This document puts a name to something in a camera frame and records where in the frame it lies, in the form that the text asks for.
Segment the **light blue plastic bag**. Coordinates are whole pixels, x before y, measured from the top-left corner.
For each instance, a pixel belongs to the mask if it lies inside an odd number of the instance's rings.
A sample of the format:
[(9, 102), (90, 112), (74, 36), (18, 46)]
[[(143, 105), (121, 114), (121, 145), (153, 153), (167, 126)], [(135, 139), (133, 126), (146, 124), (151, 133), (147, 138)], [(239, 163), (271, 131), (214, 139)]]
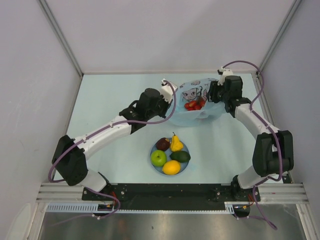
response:
[[(169, 121), (180, 127), (193, 127), (210, 120), (215, 120), (225, 113), (225, 105), (222, 102), (208, 101), (208, 92), (211, 81), (214, 78), (204, 78), (182, 83), (176, 91), (176, 108)], [(203, 99), (205, 106), (201, 110), (188, 111), (184, 105), (191, 101)]]

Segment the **blue plastic plate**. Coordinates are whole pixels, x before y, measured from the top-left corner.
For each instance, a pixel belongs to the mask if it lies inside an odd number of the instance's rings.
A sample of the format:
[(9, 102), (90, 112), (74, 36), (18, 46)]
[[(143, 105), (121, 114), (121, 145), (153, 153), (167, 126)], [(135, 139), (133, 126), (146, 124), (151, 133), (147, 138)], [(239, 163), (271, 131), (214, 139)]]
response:
[[(188, 152), (188, 153), (190, 154), (190, 151), (189, 151), (188, 147), (186, 146), (186, 144), (185, 144), (184, 142), (182, 142), (182, 143), (183, 143), (184, 147), (183, 147), (183, 149), (182, 149), (181, 151), (186, 151), (186, 152)], [(150, 161), (150, 163), (151, 163), (151, 153), (152, 153), (153, 151), (155, 151), (155, 150), (157, 150), (157, 148), (156, 148), (156, 143), (151, 147), (150, 152), (149, 152), (149, 161)], [(170, 158), (171, 153), (172, 153), (172, 151), (171, 151), (171, 149), (170, 149), (170, 147), (169, 147), (169, 149), (167, 149), (167, 150), (165, 151), (165, 154), (166, 154), (166, 157), (167, 157), (167, 162), (172, 160), (172, 159)], [(180, 169), (179, 173), (176, 174), (176, 175), (179, 175), (180, 173), (182, 173), (182, 172), (187, 168), (187, 166), (188, 166), (188, 164), (189, 164), (189, 162), (179, 162), (179, 163), (180, 163), (181, 169)], [(161, 167), (153, 166), (153, 168), (154, 168), (158, 173), (160, 173), (160, 174), (162, 174), (162, 175), (166, 175), (166, 174), (164, 174), (163, 171), (162, 171), (163, 166), (161, 166)]]

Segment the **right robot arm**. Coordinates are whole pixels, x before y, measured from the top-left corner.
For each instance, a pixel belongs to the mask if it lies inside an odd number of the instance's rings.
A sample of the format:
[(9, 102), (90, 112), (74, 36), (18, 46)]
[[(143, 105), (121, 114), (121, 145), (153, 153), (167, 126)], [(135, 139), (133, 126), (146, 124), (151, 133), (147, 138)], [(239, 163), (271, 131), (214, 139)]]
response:
[(242, 123), (255, 139), (252, 165), (233, 177), (230, 194), (236, 201), (255, 195), (254, 187), (268, 180), (280, 181), (284, 172), (294, 167), (293, 135), (273, 126), (253, 109), (253, 103), (243, 97), (243, 80), (229, 75), (224, 83), (214, 80), (209, 85), (207, 99), (223, 103), (225, 111)]

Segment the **small red fake fruits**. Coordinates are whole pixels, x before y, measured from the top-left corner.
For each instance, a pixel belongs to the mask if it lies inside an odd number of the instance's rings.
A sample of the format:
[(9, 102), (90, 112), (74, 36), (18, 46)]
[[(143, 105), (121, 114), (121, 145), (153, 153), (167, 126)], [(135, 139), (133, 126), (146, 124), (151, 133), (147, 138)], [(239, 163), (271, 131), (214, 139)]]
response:
[(192, 100), (184, 105), (187, 111), (199, 111), (205, 106), (206, 102), (201, 98), (200, 100)]

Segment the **yellow fake pear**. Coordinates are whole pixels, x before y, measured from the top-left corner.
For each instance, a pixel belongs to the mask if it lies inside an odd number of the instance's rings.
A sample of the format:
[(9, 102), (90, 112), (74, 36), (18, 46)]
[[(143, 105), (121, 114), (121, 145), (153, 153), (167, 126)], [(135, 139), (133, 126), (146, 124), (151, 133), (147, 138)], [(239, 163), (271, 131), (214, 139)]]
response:
[(180, 141), (179, 137), (173, 133), (170, 143), (170, 150), (172, 152), (181, 151), (184, 148), (184, 144)]

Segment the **dark red fake apple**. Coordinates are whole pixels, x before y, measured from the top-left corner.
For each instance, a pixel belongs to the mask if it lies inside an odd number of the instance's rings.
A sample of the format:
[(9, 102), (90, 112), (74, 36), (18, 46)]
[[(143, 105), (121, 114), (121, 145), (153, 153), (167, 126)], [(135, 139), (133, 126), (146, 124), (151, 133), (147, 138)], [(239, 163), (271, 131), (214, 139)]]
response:
[(155, 144), (157, 150), (166, 151), (170, 148), (170, 140), (168, 138), (161, 138)]

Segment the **dark green fake avocado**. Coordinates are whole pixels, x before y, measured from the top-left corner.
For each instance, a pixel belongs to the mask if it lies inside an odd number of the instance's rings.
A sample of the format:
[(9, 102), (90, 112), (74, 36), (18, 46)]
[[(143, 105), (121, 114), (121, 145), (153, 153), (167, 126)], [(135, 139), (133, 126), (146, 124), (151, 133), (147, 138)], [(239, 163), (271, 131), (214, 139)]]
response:
[(175, 151), (170, 154), (170, 158), (172, 160), (178, 161), (180, 163), (186, 163), (191, 160), (191, 156), (187, 151), (180, 150), (180, 151)]

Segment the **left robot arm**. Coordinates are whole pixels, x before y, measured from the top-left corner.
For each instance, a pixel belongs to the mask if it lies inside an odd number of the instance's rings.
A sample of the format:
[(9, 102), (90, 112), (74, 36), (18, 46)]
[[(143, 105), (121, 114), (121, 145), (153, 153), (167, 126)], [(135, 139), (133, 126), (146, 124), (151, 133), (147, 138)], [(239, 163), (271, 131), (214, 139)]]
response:
[(151, 119), (156, 116), (161, 117), (162, 122), (167, 121), (172, 116), (168, 110), (176, 107), (176, 89), (167, 81), (159, 90), (147, 88), (138, 100), (101, 128), (76, 138), (62, 136), (57, 143), (51, 169), (56, 170), (69, 186), (81, 185), (93, 190), (98, 199), (107, 199), (111, 193), (109, 181), (101, 173), (90, 170), (87, 160), (113, 141), (151, 125)]

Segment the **yellow fake lemon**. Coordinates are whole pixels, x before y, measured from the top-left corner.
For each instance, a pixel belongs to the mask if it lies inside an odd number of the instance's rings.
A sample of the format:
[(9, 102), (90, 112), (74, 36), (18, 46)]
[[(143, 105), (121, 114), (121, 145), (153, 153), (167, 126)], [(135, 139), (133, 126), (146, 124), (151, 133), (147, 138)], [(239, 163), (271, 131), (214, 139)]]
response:
[(170, 176), (178, 174), (180, 170), (181, 164), (176, 160), (167, 161), (162, 167), (162, 172)]

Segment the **green fake apple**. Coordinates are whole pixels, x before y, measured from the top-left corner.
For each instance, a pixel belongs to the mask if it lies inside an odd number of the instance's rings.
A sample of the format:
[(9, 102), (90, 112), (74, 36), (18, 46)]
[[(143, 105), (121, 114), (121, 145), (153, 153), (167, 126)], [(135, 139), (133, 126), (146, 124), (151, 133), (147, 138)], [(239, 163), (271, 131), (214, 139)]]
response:
[(154, 167), (162, 167), (167, 162), (167, 155), (162, 150), (155, 150), (150, 155), (151, 163)]

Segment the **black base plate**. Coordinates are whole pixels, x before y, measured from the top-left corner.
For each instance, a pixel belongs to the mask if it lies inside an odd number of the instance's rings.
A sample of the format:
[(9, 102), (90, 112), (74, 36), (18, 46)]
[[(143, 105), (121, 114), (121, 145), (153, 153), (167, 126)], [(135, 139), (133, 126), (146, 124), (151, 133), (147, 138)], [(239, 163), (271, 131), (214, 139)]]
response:
[(118, 183), (101, 192), (116, 197), (120, 209), (129, 211), (213, 211), (224, 209), (225, 202), (261, 199), (257, 188), (218, 183)]

